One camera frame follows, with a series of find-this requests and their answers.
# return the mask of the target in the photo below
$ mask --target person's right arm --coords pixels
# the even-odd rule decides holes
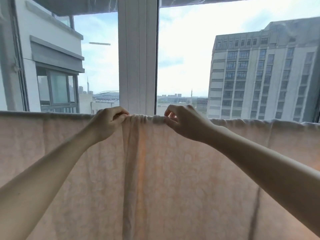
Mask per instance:
[[[214,125],[191,105],[169,105],[164,115],[175,132],[220,151],[320,237],[319,171]]]

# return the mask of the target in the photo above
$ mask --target forearm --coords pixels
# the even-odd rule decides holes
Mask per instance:
[[[0,188],[3,239],[28,237],[90,145],[83,134],[77,134]]]
[[[320,172],[225,129],[214,129],[214,147],[320,237]]]

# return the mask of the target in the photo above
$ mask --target curtain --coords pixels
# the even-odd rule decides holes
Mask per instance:
[[[1,112],[0,185],[90,118]],[[162,121],[130,116],[110,138],[89,148],[28,240],[318,239],[228,158]],[[212,122],[320,170],[318,124]]]

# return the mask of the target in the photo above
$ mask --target person's left arm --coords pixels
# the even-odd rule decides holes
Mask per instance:
[[[25,240],[81,155],[111,136],[129,113],[122,107],[100,110],[79,133],[0,188],[0,238]]]

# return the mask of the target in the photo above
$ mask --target person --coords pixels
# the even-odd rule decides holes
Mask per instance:
[[[99,111],[84,129],[2,186],[1,239],[25,240],[81,155],[111,136],[128,115],[122,107]],[[191,105],[169,105],[164,115],[176,133],[223,153],[320,237],[320,172],[214,125]]]

